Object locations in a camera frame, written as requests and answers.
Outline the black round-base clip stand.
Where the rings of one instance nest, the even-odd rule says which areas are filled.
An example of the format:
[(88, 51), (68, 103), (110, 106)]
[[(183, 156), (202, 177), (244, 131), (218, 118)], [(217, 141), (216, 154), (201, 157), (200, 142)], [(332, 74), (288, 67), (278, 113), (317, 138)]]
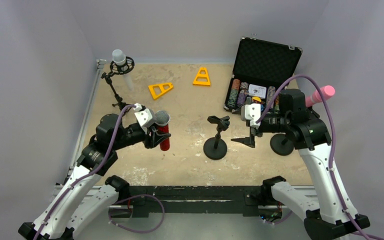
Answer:
[(285, 133), (274, 133), (270, 139), (270, 147), (276, 154), (287, 156), (293, 150), (314, 150), (316, 145), (323, 142), (326, 125), (312, 106), (297, 111), (282, 111), (276, 106), (272, 113), (279, 113), (290, 120)]

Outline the red glitter microphone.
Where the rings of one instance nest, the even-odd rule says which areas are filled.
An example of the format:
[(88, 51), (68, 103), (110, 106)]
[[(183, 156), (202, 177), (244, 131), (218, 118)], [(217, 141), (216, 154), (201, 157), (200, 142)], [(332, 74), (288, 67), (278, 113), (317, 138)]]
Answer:
[[(155, 123), (158, 126), (158, 131), (161, 133), (169, 133), (169, 122), (170, 115), (165, 110), (159, 110), (155, 113)], [(170, 140), (167, 138), (162, 141), (160, 144), (160, 149), (162, 151), (168, 151), (170, 149)]]

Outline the pink microphone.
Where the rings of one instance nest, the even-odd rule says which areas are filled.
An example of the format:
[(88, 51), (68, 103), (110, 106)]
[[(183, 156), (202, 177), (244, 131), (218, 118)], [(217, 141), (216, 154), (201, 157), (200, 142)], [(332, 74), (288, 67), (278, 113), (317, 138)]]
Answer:
[(331, 85), (326, 85), (320, 88), (320, 91), (316, 90), (311, 95), (305, 98), (305, 105), (307, 108), (312, 107), (315, 104), (321, 103), (323, 98), (329, 100), (336, 93), (336, 90)]

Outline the white microphone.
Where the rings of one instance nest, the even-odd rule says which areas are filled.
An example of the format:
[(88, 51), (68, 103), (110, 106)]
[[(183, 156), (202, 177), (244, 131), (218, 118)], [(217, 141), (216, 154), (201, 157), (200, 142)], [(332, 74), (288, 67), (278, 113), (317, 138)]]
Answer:
[(117, 72), (123, 76), (123, 79), (124, 79), (128, 89), (130, 91), (133, 91), (134, 90), (134, 84), (133, 84), (133, 80), (130, 76), (130, 72), (135, 67), (134, 60), (131, 57), (126, 56), (122, 50), (115, 49), (112, 52), (112, 61), (117, 68)]

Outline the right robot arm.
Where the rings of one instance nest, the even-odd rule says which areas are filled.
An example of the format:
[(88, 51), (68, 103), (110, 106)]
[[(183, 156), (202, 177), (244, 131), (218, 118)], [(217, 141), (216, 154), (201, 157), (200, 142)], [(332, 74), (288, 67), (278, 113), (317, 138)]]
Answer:
[(306, 106), (299, 89), (284, 89), (279, 94), (279, 110), (262, 113), (258, 103), (241, 107), (241, 119), (250, 129), (238, 143), (255, 146), (255, 137), (273, 133), (291, 142), (310, 174), (317, 200), (293, 188), (285, 178), (272, 177), (262, 182), (261, 191), (252, 195), (262, 204), (279, 202), (296, 214), (312, 240), (335, 240), (368, 228), (371, 223), (352, 204), (332, 158), (331, 131), (319, 115)]

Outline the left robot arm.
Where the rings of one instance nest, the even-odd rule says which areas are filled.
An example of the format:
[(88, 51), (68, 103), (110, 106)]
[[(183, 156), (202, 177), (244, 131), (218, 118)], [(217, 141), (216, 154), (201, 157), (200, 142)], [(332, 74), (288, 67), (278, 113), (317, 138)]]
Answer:
[(119, 176), (106, 179), (91, 197), (87, 194), (118, 159), (125, 147), (143, 143), (153, 149), (171, 136), (159, 131), (148, 109), (136, 112), (137, 121), (123, 127), (120, 115), (103, 116), (96, 133), (80, 154), (71, 175), (46, 210), (33, 222), (24, 222), (18, 233), (26, 240), (76, 240), (102, 211), (131, 199), (129, 183)]

